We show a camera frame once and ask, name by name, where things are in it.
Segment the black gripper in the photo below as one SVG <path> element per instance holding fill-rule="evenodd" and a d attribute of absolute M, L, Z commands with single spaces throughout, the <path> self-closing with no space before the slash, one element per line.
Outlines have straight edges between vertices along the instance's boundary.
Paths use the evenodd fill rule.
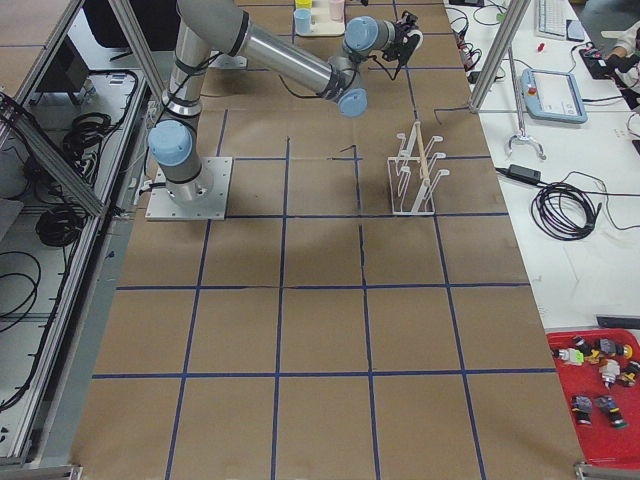
<path fill-rule="evenodd" d="M 403 13 L 401 18 L 393 24 L 393 39 L 384 49 L 386 61 L 407 63 L 414 51 L 423 42 L 423 34 L 418 24 L 418 17 L 413 13 Z"/>

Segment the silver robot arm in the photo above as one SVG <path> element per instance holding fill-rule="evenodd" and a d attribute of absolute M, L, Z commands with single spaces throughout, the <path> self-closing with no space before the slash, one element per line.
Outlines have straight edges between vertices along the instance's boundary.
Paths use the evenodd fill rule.
<path fill-rule="evenodd" d="M 334 102 L 342 115 L 358 117 L 368 104 L 360 65 L 380 52 L 384 60 L 403 67 L 423 41 L 417 17 L 410 12 L 396 22 L 359 16 L 348 21 L 339 52 L 322 60 L 254 23 L 232 1 L 180 1 L 177 11 L 174 66 L 148 146 L 165 176 L 168 199 L 181 206 L 211 198 L 216 185 L 196 150 L 202 89 L 216 60 L 243 57 L 261 69 L 216 74 L 213 96 L 218 100 L 240 94 L 266 96 L 266 73 L 272 71 L 282 82 L 306 88 L 307 98 Z"/>

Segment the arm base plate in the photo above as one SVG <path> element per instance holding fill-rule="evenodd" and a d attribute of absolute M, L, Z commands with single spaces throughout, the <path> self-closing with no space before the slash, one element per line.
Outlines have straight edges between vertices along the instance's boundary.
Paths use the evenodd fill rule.
<path fill-rule="evenodd" d="M 149 197 L 146 219 L 150 221 L 224 220 L 232 157 L 202 157 L 199 176 L 189 183 L 167 182 L 161 167 L 155 181 L 165 183 L 154 188 Z"/>
<path fill-rule="evenodd" d="M 209 67 L 218 70 L 245 70 L 248 61 L 242 56 L 229 56 L 222 52 L 218 52 L 215 58 L 210 62 Z"/>

